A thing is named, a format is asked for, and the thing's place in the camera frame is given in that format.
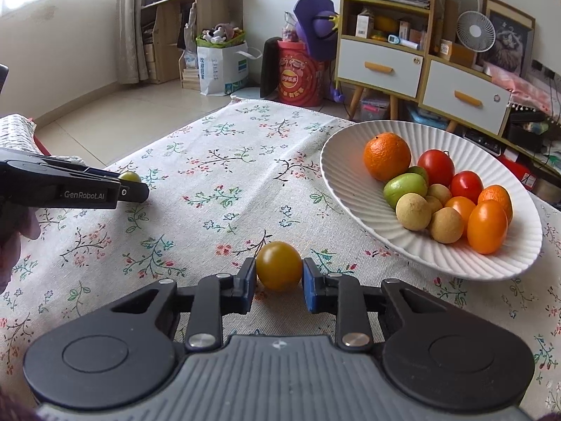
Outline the person's left hand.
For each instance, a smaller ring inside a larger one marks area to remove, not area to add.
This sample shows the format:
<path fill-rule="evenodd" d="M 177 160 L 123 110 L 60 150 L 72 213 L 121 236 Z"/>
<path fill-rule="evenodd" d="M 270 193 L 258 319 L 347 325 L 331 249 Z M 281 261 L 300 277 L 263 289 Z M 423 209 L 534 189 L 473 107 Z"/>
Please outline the person's left hand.
<path fill-rule="evenodd" d="M 12 278 L 12 269 L 20 259 L 21 237 L 37 240 L 41 234 L 40 225 L 36 217 L 36 208 L 27 210 L 25 220 L 13 232 L 8 240 L 1 245 L 0 288 L 4 292 Z"/>

